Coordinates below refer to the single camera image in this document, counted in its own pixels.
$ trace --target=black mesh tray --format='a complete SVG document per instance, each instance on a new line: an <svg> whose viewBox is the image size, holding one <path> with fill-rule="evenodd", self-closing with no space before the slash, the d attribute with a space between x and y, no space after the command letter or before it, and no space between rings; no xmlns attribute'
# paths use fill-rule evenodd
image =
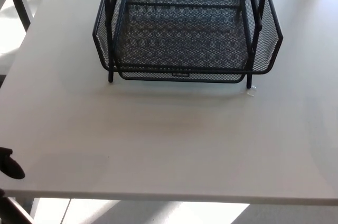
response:
<svg viewBox="0 0 338 224"><path fill-rule="evenodd" d="M125 79L143 80L239 82L248 73L264 73L254 72L255 30L264 30L262 17L256 21L255 2L102 0L94 29L102 65ZM259 68L264 63L268 69L282 35L272 2L263 2L266 11L271 11L277 38L269 46L256 35L255 53L257 44L264 42L265 50L259 52L270 54L256 61Z"/></svg>
<svg viewBox="0 0 338 224"><path fill-rule="evenodd" d="M127 0L114 50L120 66L243 69L240 0Z"/></svg>

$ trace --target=white desk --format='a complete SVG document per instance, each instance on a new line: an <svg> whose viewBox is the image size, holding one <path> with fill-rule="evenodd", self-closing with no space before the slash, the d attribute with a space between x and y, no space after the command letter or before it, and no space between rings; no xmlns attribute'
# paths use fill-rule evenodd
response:
<svg viewBox="0 0 338 224"><path fill-rule="evenodd" d="M43 0L0 89L8 197L338 204L338 0L274 0L273 70L238 85L107 82L100 0Z"/></svg>

